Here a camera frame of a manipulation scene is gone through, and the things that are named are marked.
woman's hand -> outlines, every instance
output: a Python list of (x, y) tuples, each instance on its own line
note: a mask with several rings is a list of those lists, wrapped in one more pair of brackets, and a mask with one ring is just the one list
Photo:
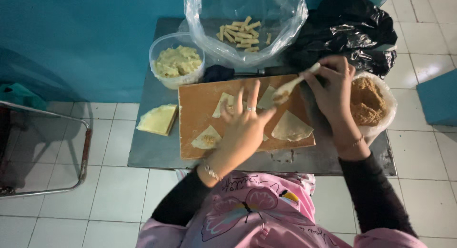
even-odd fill
[(323, 87), (309, 71), (300, 73), (311, 87), (319, 109), (327, 118), (340, 158), (350, 161), (370, 156), (370, 150), (362, 138), (351, 115), (351, 83), (356, 69), (344, 56), (329, 56), (319, 60), (322, 65), (316, 74), (328, 80)]
[(322, 87), (311, 72), (300, 73), (313, 90), (319, 109), (332, 125), (346, 118), (352, 119), (349, 103), (356, 69), (343, 56), (329, 56), (319, 63), (321, 67), (315, 74), (328, 80), (326, 87)]
[[(243, 111), (243, 88), (235, 97), (233, 114), (227, 111), (227, 101), (220, 106), (221, 117), (227, 123), (225, 135), (217, 150), (207, 160), (209, 167), (220, 177), (230, 173), (254, 154), (262, 143), (265, 125), (276, 113), (276, 108), (259, 115), (255, 112), (259, 87), (260, 81), (257, 80), (249, 92), (246, 111)], [(212, 187), (217, 183), (202, 166), (197, 168), (197, 173), (207, 186)]]

bracelet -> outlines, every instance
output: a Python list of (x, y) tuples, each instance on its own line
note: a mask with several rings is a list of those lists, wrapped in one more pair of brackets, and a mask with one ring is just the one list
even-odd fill
[(340, 150), (340, 152), (345, 152), (345, 151), (346, 151), (347, 149), (349, 149), (349, 148), (353, 148), (353, 147), (355, 147), (355, 146), (358, 146), (358, 145), (360, 144), (360, 142), (362, 142), (362, 140), (364, 140), (364, 139), (365, 139), (365, 135), (362, 134), (362, 136), (361, 136), (359, 139), (357, 139), (357, 141), (355, 141), (354, 143), (352, 143), (350, 146), (343, 147), (343, 149), (339, 149), (339, 150)]
[(222, 181), (222, 178), (213, 169), (211, 169), (208, 164), (205, 163), (203, 166), (206, 173), (208, 173), (208, 175), (210, 175), (213, 179), (217, 180), (218, 182)]

white tile floor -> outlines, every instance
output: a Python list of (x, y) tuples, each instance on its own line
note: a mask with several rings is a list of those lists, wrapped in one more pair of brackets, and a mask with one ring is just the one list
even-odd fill
[[(421, 239), (454, 248), (457, 127), (427, 125), (415, 86), (457, 64), (457, 0), (388, 0), (382, 9), (398, 35), (398, 58), (386, 76), (399, 103), (388, 131), (398, 176), (389, 181)], [(126, 167), (138, 104), (53, 102), (48, 110), (89, 119), (88, 178), (69, 193), (0, 200), (1, 246), (134, 247), (141, 223), (177, 183), (173, 171)], [(82, 126), (37, 115), (27, 125), (13, 131), (7, 151), (8, 171), (23, 181), (7, 181), (20, 190), (74, 185)], [(360, 229), (344, 179), (318, 177), (313, 200), (318, 223), (352, 244)]]

spring roll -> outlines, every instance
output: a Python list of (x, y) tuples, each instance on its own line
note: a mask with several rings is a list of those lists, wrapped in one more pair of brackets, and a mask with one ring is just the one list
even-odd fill
[(258, 39), (245, 39), (241, 41), (242, 44), (259, 44)]
[(219, 40), (222, 42), (224, 42), (224, 29), (225, 29), (224, 25), (219, 27)]
[(260, 21), (258, 22), (255, 22), (253, 24), (249, 24), (247, 25), (246, 27), (244, 27), (245, 30), (251, 30), (251, 29), (254, 29), (256, 27), (259, 27), (261, 25)]
[(236, 47), (241, 47), (241, 48), (248, 48), (251, 47), (251, 44), (236, 44)]
[(249, 30), (249, 33), (252, 34), (252, 36), (254, 38), (258, 38), (259, 37), (259, 33), (257, 31), (255, 31), (254, 29)]
[(246, 48), (244, 51), (245, 52), (257, 52), (259, 51), (259, 47), (249, 47), (249, 48)]
[(240, 38), (238, 36), (235, 37), (235, 42), (241, 43), (243, 40), (244, 40), (243, 38)]
[(268, 33), (265, 44), (269, 45), (270, 41), (271, 41), (271, 33)]
[(232, 25), (226, 25), (226, 26), (225, 26), (225, 29), (231, 29), (231, 30), (236, 30), (236, 31), (238, 31), (238, 30), (239, 30), (239, 27), (232, 26)]
[(251, 39), (252, 38), (251, 34), (246, 34), (246, 33), (241, 33), (241, 32), (237, 32), (236, 35), (241, 37), (241, 38), (246, 38), (246, 39)]
[(225, 29), (225, 31), (226, 31), (228, 34), (232, 35), (233, 37), (236, 37), (236, 32), (235, 32), (235, 31), (233, 31), (233, 30), (231, 30), (231, 29)]
[(236, 26), (236, 27), (241, 27), (243, 25), (243, 21), (234, 21), (232, 22), (232, 26)]
[(224, 31), (224, 36), (231, 42), (235, 43), (235, 40), (232, 38), (230, 34), (228, 34), (226, 31)]
[(252, 20), (252, 18), (250, 16), (246, 17), (246, 19), (244, 20), (244, 23), (243, 25), (241, 25), (240, 29), (239, 30), (244, 30), (244, 28), (249, 24), (249, 22)]

plastic bowl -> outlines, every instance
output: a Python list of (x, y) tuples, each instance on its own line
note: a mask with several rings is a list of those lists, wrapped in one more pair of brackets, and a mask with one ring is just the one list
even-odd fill
[[(194, 72), (188, 75), (175, 78), (161, 77), (155, 71), (154, 61), (159, 58), (159, 54), (163, 50), (168, 48), (175, 49), (180, 45), (183, 47), (192, 47), (197, 49), (197, 54), (200, 55), (202, 64), (196, 70), (194, 70)], [(154, 76), (159, 79), (159, 81), (162, 82), (165, 87), (170, 89), (178, 89), (183, 85), (198, 83), (202, 79), (203, 73), (205, 71), (205, 53), (192, 41), (191, 35), (188, 32), (177, 32), (165, 35), (152, 43), (151, 48), (149, 49), (149, 64), (151, 65), (151, 70), (152, 73), (154, 73)]]

